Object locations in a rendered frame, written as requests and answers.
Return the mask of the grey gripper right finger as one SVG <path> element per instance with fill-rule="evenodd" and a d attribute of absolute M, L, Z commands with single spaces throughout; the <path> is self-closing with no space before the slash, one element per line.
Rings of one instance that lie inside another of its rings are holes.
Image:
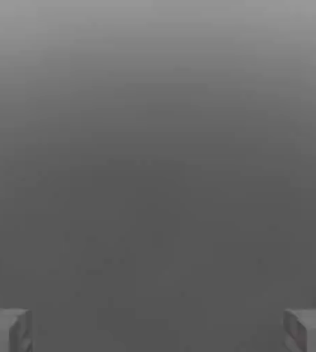
<path fill-rule="evenodd" d="M 286 309 L 282 322 L 285 352 L 316 352 L 316 309 Z"/>

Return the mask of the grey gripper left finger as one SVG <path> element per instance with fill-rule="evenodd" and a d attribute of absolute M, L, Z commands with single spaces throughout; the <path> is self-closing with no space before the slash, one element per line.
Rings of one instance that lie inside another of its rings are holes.
<path fill-rule="evenodd" d="M 33 352 L 29 309 L 0 309 L 0 352 Z"/>

